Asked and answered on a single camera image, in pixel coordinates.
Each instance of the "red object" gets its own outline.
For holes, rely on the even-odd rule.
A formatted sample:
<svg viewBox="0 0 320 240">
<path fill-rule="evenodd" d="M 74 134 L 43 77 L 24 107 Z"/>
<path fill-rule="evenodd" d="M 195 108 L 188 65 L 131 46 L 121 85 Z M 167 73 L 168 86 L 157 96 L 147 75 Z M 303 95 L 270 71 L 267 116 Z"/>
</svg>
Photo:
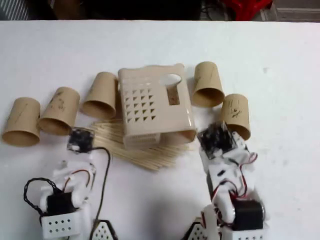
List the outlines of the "red object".
<svg viewBox="0 0 320 240">
<path fill-rule="evenodd" d="M 270 8 L 273 0 L 223 0 L 223 2 L 235 11 L 236 21 L 250 21 L 260 9 Z"/>
</svg>

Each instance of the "white tabletop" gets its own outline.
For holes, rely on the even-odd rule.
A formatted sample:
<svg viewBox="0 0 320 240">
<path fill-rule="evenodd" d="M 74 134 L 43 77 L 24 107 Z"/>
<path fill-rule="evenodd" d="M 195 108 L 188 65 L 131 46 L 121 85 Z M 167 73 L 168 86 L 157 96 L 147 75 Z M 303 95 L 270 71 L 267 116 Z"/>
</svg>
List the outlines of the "white tabletop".
<svg viewBox="0 0 320 240">
<path fill-rule="evenodd" d="M 271 217 L 269 239 L 318 239 L 319 56 L 319 23 L 0 22 L 0 125 L 16 98 L 33 97 L 44 110 L 55 90 L 67 86 L 83 99 L 101 71 L 183 63 L 191 86 L 196 64 L 215 62 L 224 92 L 249 99 L 247 145 L 259 154 L 256 184 Z M 194 107 L 197 127 L 213 122 L 218 108 Z M 78 113 L 76 125 L 93 120 Z M 0 143 L 0 239 L 41 239 L 23 188 L 28 179 L 50 177 L 66 140 L 42 133 L 29 148 Z M 105 154 L 95 156 L 104 172 Z M 40 194 L 39 184 L 29 188 L 35 203 Z M 111 220 L 120 240 L 179 240 L 209 203 L 197 150 L 157 173 L 115 158 L 100 218 Z"/>
</svg>

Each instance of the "circular hole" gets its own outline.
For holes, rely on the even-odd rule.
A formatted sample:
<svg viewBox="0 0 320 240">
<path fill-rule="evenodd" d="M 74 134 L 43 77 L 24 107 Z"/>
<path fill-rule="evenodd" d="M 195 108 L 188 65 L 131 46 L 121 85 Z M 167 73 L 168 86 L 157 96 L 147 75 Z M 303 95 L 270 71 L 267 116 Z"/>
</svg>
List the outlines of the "circular hole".
<svg viewBox="0 0 320 240">
<path fill-rule="evenodd" d="M 218 89 L 203 88 L 193 94 L 192 102 L 201 107 L 215 107 L 222 103 L 224 98 L 224 93 Z"/>
<path fill-rule="evenodd" d="M 29 147 L 39 142 L 39 137 L 27 131 L 8 131 L 2 135 L 2 139 L 10 145 Z"/>
<path fill-rule="evenodd" d="M 66 136 L 71 131 L 71 127 L 65 122 L 48 117 L 40 119 L 39 126 L 44 132 L 59 136 Z"/>
<path fill-rule="evenodd" d="M 250 131 L 246 129 L 244 126 L 228 124 L 228 128 L 231 131 L 237 132 L 244 140 L 248 140 L 251 136 Z"/>
<path fill-rule="evenodd" d="M 111 119 L 116 115 L 116 111 L 109 104 L 94 100 L 86 101 L 82 105 L 82 111 L 98 119 Z"/>
</svg>

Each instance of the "bundle of toothpicks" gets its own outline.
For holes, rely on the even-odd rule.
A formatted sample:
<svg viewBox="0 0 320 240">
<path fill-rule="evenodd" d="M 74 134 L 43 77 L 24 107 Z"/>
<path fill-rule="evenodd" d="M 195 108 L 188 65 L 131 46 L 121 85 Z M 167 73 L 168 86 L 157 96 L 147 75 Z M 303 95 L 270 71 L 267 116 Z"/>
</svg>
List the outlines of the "bundle of toothpicks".
<svg viewBox="0 0 320 240">
<path fill-rule="evenodd" d="M 126 150 L 123 143 L 124 127 L 121 119 L 104 120 L 93 123 L 88 129 L 95 131 L 94 146 L 105 147 L 118 158 L 148 170 L 158 171 L 162 167 L 172 167 L 175 160 L 188 145 L 158 146 L 143 150 Z"/>
</svg>

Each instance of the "white bracket with holes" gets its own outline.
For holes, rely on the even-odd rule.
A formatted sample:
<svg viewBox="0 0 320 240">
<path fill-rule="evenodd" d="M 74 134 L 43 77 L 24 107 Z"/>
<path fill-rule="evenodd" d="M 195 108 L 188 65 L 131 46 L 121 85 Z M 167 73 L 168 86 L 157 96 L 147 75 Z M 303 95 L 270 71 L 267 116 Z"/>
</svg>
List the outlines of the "white bracket with holes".
<svg viewBox="0 0 320 240">
<path fill-rule="evenodd" d="M 196 223 L 192 228 L 188 240 L 206 240 L 207 237 L 206 229 L 200 223 Z"/>
<path fill-rule="evenodd" d="M 44 216 L 41 218 L 44 239 L 54 239 L 78 235 L 81 233 L 81 214 L 73 212 L 68 214 Z"/>
<path fill-rule="evenodd" d="M 264 224 L 263 229 L 232 231 L 232 229 L 224 226 L 221 228 L 221 240 L 266 240 L 268 226 Z"/>
<path fill-rule="evenodd" d="M 101 221 L 93 232 L 92 240 L 114 240 L 106 222 Z"/>
</svg>

